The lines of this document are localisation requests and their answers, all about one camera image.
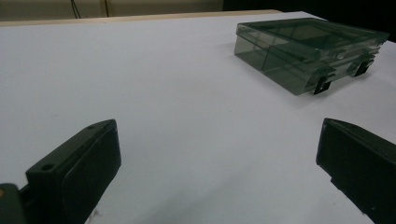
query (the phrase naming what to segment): transparent plastic box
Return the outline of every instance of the transparent plastic box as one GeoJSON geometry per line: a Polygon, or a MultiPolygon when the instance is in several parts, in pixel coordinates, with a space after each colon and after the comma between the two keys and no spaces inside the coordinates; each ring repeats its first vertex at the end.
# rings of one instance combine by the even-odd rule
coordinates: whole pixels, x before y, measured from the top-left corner
{"type": "Polygon", "coordinates": [[[364,74],[388,34],[313,18],[237,25],[235,55],[295,95],[364,74]]]}

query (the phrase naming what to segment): dark background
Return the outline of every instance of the dark background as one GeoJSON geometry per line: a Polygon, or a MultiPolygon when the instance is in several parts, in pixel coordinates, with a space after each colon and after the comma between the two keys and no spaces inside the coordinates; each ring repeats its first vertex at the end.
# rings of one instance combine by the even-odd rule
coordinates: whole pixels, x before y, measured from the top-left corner
{"type": "Polygon", "coordinates": [[[223,10],[304,11],[328,21],[387,32],[396,42],[396,9],[390,0],[224,0],[223,10]]]}

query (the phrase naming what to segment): white table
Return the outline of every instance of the white table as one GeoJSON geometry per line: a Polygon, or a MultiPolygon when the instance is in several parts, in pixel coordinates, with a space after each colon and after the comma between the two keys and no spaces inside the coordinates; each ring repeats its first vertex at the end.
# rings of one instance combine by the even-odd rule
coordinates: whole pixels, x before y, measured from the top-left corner
{"type": "Polygon", "coordinates": [[[304,12],[0,27],[0,182],[80,129],[119,126],[92,223],[364,224],[315,163],[324,118],[396,139],[396,44],[294,96],[233,55],[238,22],[304,12]]]}

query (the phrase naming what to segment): black plastic part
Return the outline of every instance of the black plastic part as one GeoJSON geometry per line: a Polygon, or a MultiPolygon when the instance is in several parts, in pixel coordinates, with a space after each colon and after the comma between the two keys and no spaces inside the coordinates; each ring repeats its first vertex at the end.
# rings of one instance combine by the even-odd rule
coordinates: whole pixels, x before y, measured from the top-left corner
{"type": "Polygon", "coordinates": [[[370,62],[362,62],[361,65],[359,66],[358,70],[356,71],[354,77],[358,77],[358,76],[366,73],[367,69],[369,69],[369,67],[370,67],[369,63],[372,63],[373,61],[374,60],[371,60],[370,62]]]}
{"type": "Polygon", "coordinates": [[[314,91],[315,95],[329,89],[330,84],[332,84],[332,83],[330,81],[327,82],[327,80],[328,80],[327,77],[320,77],[319,78],[317,87],[315,88],[315,91],[314,91]]]}
{"type": "Polygon", "coordinates": [[[323,121],[317,165],[374,223],[396,223],[396,146],[354,124],[323,121]]]}
{"type": "Polygon", "coordinates": [[[17,186],[0,185],[0,223],[28,224],[17,186]]]}
{"type": "Polygon", "coordinates": [[[13,198],[1,224],[84,224],[120,168],[120,145],[114,119],[95,123],[67,140],[26,171],[29,184],[0,185],[13,198]],[[27,222],[10,221],[10,213],[27,222]]]}

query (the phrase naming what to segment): plastic box lid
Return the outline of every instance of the plastic box lid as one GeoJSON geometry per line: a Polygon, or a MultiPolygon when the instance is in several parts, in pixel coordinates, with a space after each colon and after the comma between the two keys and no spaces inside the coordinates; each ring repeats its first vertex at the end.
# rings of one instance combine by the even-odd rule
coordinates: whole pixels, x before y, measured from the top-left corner
{"type": "Polygon", "coordinates": [[[314,18],[239,23],[236,34],[260,48],[275,47],[310,60],[344,59],[379,49],[389,34],[314,18]]]}

